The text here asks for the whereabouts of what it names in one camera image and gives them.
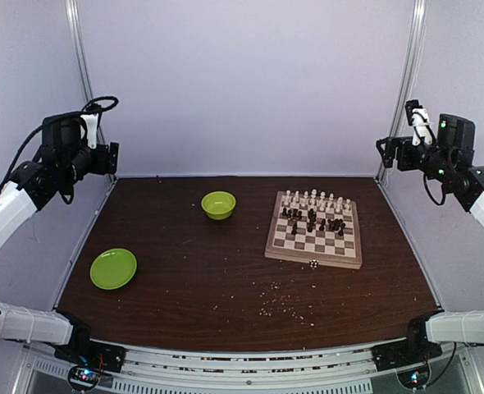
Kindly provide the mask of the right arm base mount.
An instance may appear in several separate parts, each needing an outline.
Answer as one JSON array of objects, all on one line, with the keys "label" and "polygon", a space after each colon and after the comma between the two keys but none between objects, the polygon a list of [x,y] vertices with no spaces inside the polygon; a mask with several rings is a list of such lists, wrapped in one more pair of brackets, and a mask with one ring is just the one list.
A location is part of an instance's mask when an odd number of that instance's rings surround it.
[{"label": "right arm base mount", "polygon": [[442,354],[440,345],[413,346],[406,340],[372,348],[377,371],[395,372],[399,384],[411,391],[424,389],[431,382],[430,361]]}]

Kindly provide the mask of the left aluminium corner post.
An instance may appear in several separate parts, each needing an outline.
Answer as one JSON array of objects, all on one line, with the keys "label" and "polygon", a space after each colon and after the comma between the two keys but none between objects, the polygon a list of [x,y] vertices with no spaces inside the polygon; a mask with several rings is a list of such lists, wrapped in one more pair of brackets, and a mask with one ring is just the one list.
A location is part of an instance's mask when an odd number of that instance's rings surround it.
[{"label": "left aluminium corner post", "polygon": [[66,18],[71,34],[71,42],[75,53],[76,64],[80,74],[80,83],[84,101],[87,103],[94,98],[94,92],[89,77],[89,68],[84,50],[78,2],[76,0],[66,0],[65,6]]}]

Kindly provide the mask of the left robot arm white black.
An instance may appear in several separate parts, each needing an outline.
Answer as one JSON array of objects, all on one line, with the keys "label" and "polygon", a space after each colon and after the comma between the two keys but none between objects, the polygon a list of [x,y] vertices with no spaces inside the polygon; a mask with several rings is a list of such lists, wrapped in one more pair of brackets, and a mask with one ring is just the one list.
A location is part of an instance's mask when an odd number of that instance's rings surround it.
[{"label": "left robot arm white black", "polygon": [[[71,204],[75,184],[86,175],[115,174],[119,145],[98,143],[100,118],[83,111],[44,119],[39,157],[13,162],[0,185],[0,249],[55,195]],[[79,364],[90,364],[98,355],[89,327],[79,319],[2,302],[0,340],[41,342]]]}]

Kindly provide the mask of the green plate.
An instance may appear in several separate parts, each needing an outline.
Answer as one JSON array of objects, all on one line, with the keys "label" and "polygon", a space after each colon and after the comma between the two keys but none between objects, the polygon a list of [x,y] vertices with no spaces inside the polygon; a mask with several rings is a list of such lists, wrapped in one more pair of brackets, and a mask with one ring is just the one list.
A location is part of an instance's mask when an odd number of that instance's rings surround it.
[{"label": "green plate", "polygon": [[89,278],[97,288],[113,291],[128,284],[135,276],[137,267],[137,258],[131,251],[113,248],[94,259]]}]

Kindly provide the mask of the right aluminium corner post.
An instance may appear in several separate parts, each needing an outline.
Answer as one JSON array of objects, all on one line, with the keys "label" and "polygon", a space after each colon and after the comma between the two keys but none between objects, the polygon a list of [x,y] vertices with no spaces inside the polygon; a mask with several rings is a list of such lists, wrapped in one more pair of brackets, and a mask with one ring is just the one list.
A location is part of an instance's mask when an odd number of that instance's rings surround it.
[{"label": "right aluminium corner post", "polygon": [[427,1],[415,0],[409,27],[404,59],[403,73],[400,88],[395,102],[395,110],[390,124],[389,137],[397,137],[402,130],[405,119],[404,105],[410,99],[415,81],[417,79],[420,57],[422,55],[422,41],[424,37],[427,14]]}]

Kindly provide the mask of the aluminium front rail frame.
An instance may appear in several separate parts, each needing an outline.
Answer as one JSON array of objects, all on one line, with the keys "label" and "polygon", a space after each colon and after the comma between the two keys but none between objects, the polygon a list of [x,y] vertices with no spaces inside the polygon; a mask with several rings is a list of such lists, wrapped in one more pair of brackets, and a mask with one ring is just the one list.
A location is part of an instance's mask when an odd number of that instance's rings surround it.
[{"label": "aluminium front rail frame", "polygon": [[380,370],[372,345],[279,352],[205,352],[126,346],[119,371],[95,393],[484,393],[471,349]]}]

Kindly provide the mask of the aluminium corner post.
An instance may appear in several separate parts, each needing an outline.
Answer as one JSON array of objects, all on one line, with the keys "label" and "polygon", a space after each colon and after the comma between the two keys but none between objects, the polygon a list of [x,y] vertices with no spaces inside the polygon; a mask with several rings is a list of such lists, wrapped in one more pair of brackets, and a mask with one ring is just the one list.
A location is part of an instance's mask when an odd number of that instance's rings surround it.
[{"label": "aluminium corner post", "polygon": [[66,18],[71,34],[71,42],[75,53],[76,64],[80,74],[80,83],[84,101],[87,103],[94,98],[94,92],[89,77],[89,68],[84,50],[78,2],[76,0],[66,0],[65,6]]},{"label": "aluminium corner post", "polygon": [[422,41],[424,37],[427,14],[427,1],[415,0],[409,27],[404,59],[403,73],[400,88],[395,102],[395,110],[390,124],[389,137],[397,137],[402,130],[405,119],[404,105],[410,99],[415,81],[417,79],[420,57],[422,55]]}]

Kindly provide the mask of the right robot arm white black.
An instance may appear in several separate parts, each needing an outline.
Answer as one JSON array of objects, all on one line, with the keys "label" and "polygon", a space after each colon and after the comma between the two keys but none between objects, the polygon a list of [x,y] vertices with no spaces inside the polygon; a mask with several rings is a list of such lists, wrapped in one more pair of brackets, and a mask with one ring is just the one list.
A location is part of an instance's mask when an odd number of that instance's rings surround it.
[{"label": "right robot arm white black", "polygon": [[[427,119],[414,111],[410,125],[411,137],[377,140],[383,166],[401,172],[419,170],[424,181],[439,181],[441,195],[453,195],[484,229],[484,166],[473,165],[474,123],[441,114],[438,131],[432,133]],[[400,355],[414,363],[443,342],[484,346],[484,310],[432,312],[415,318],[400,344]]]}]

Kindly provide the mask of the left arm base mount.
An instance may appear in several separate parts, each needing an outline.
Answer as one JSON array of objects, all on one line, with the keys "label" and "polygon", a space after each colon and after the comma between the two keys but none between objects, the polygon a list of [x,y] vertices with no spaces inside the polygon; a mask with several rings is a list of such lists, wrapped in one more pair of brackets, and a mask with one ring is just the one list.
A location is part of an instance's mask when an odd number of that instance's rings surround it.
[{"label": "left arm base mount", "polygon": [[120,373],[126,358],[126,349],[92,341],[89,352],[82,355],[71,346],[52,345],[57,359],[71,364],[67,372],[67,383],[75,392],[86,393],[95,388],[109,387],[114,373]]}]

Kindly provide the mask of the wooden chess board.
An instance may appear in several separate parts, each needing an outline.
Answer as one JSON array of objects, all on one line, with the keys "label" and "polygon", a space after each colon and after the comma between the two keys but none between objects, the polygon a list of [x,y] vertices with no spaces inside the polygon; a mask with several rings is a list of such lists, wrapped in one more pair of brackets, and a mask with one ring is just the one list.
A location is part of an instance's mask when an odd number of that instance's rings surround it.
[{"label": "wooden chess board", "polygon": [[313,189],[276,194],[264,255],[269,259],[359,269],[363,265],[357,204]]}]

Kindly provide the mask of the green bowl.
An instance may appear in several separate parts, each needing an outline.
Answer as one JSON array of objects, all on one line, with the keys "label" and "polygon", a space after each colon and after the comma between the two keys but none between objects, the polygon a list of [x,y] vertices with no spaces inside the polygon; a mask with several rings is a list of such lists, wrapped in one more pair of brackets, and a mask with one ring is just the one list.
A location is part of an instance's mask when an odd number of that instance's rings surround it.
[{"label": "green bowl", "polygon": [[213,191],[206,194],[201,200],[202,210],[212,220],[225,220],[235,210],[236,198],[226,191]]}]

